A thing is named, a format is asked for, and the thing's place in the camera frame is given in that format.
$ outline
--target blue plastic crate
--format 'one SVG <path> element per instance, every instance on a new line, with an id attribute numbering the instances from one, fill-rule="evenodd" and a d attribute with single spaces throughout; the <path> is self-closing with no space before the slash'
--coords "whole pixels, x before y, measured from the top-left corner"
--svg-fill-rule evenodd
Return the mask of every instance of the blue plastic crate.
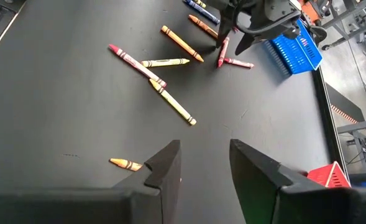
<path id="1" fill-rule="evenodd" d="M 300 27 L 300 35 L 296 39 L 291 40 L 280 35 L 270 40 L 272 46 L 279 52 L 279 57 L 287 65 L 290 74 L 293 75 L 316 70 L 323 59 L 303 23 L 298 20 L 297 24 Z"/>

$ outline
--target floor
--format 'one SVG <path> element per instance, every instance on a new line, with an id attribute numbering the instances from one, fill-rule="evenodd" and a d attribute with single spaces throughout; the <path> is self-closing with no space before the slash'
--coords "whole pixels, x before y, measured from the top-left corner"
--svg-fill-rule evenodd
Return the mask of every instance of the floor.
<path id="1" fill-rule="evenodd" d="M 342 0 L 334 1 L 333 5 L 339 10 L 339 13 L 345 11 Z M 331 18 L 325 18 L 323 22 L 327 22 L 329 19 Z M 340 24 L 347 33 L 349 31 L 348 24 L 351 22 L 354 22 L 354 17 L 348 17 Z M 341 35 L 333 27 L 328 28 L 327 33 L 328 37 L 320 43 L 320 47 L 341 38 Z M 363 54 L 363 50 L 365 50 L 364 47 L 362 44 L 358 44 L 355 38 L 350 39 L 348 42 L 323 51 L 324 61 L 321 67 L 325 81 L 356 104 L 362 110 L 366 120 L 366 56 Z M 352 124 L 334 111 L 333 116 L 337 127 Z M 357 149 L 355 146 L 347 146 L 345 143 L 352 139 L 349 134 L 340 135 L 339 138 L 345 160 L 348 162 L 358 154 Z M 366 172 L 366 167 L 362 167 L 360 162 L 349 164 L 347 169 L 351 174 Z"/>

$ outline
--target crayon tip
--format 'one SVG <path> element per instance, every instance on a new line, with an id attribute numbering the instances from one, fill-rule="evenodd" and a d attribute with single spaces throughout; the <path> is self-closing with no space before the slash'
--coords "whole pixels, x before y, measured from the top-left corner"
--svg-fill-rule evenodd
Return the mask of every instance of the crayon tip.
<path id="1" fill-rule="evenodd" d="M 191 124 L 192 126 L 194 126 L 194 125 L 196 124 L 196 120 L 195 120 L 195 119 L 193 119 L 193 120 L 190 122 L 190 124 Z"/>
<path id="2" fill-rule="evenodd" d="M 123 162 L 123 159 L 109 159 L 110 162 L 112 162 L 113 164 L 119 166 L 119 164 L 121 164 Z"/>
<path id="3" fill-rule="evenodd" d="M 119 50 L 119 47 L 116 47 L 115 45 L 112 45 L 112 44 L 108 45 L 108 47 L 109 47 L 112 51 L 114 51 L 115 53 Z"/>
<path id="4" fill-rule="evenodd" d="M 204 60 L 202 59 L 202 57 L 200 55 L 197 55 L 196 59 L 198 59 L 200 62 L 204 62 Z"/>
<path id="5" fill-rule="evenodd" d="M 151 85 L 156 89 L 156 90 L 159 90 L 159 89 L 161 89 L 162 88 L 162 86 L 161 85 L 159 85 L 159 83 L 157 83 L 157 82 L 155 82 L 154 80 L 152 80 L 151 78 L 150 78 L 150 83 L 151 83 Z"/>

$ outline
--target yellow crayon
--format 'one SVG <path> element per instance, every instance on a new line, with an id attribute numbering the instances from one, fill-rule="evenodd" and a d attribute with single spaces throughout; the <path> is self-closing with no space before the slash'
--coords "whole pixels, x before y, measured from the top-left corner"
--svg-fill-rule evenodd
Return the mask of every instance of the yellow crayon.
<path id="1" fill-rule="evenodd" d="M 190 125 L 196 124 L 196 120 L 172 96 L 170 96 L 170 94 L 162 88 L 161 85 L 152 79 L 150 79 L 150 82 L 156 91 L 161 94 L 164 99 L 166 99 L 190 123 Z"/>
<path id="2" fill-rule="evenodd" d="M 165 59 L 165 60 L 148 60 L 142 61 L 141 64 L 146 67 L 159 67 L 159 66 L 168 66 L 168 65 L 183 65 L 185 63 L 190 62 L 190 60 L 185 58 L 177 58 L 177 59 Z"/>
<path id="3" fill-rule="evenodd" d="M 172 38 L 178 45 L 180 45 L 181 47 L 183 47 L 190 55 L 192 55 L 194 58 L 196 58 L 197 60 L 199 60 L 200 62 L 203 62 L 202 57 L 195 52 L 194 49 L 192 49 L 190 46 L 188 46 L 188 44 L 186 44 L 186 42 L 184 42 L 184 40 L 181 40 L 173 31 L 171 31 L 167 26 L 163 26 L 162 27 L 162 31 L 164 33 L 166 33 L 167 36 L 169 36 L 170 38 Z"/>
<path id="4" fill-rule="evenodd" d="M 125 159 L 109 159 L 113 164 L 131 171 L 138 171 L 142 165 Z"/>
<path id="5" fill-rule="evenodd" d="M 210 28 L 208 25 L 206 25 L 204 22 L 202 22 L 201 20 L 199 20 L 197 17 L 189 15 L 188 16 L 189 19 L 191 19 L 191 21 L 193 21 L 196 25 L 198 25 L 200 28 L 202 28 L 203 30 L 205 30 L 208 34 L 210 34 L 212 37 L 214 37 L 215 39 L 217 39 L 218 34 L 216 31 L 212 30 L 212 28 Z"/>
<path id="6" fill-rule="evenodd" d="M 193 0 L 196 4 L 198 4 L 199 6 L 201 6 L 202 8 L 206 8 L 205 3 L 203 3 L 201 0 Z"/>

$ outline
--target cable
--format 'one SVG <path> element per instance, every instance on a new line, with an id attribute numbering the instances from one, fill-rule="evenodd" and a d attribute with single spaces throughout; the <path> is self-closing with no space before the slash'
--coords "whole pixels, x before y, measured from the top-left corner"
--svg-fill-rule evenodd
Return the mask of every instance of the cable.
<path id="1" fill-rule="evenodd" d="M 349 165 L 349 164 L 351 164 L 351 162 L 355 159 L 355 158 L 357 158 L 358 156 L 359 156 L 359 154 L 361 154 L 362 152 L 360 152 L 360 153 L 358 153 L 356 156 L 354 156 L 354 158 L 352 158 L 352 160 L 350 160 L 350 162 L 346 162 L 346 165 Z"/>
<path id="2" fill-rule="evenodd" d="M 355 164 L 355 163 L 357 163 L 357 162 L 361 162 L 362 160 L 364 160 L 365 158 L 363 158 L 363 159 L 360 159 L 360 160 L 358 160 L 358 161 L 355 161 L 355 162 L 350 162 L 350 163 L 348 163 L 348 164 L 346 164 L 346 165 L 349 165 L 349 164 Z"/>

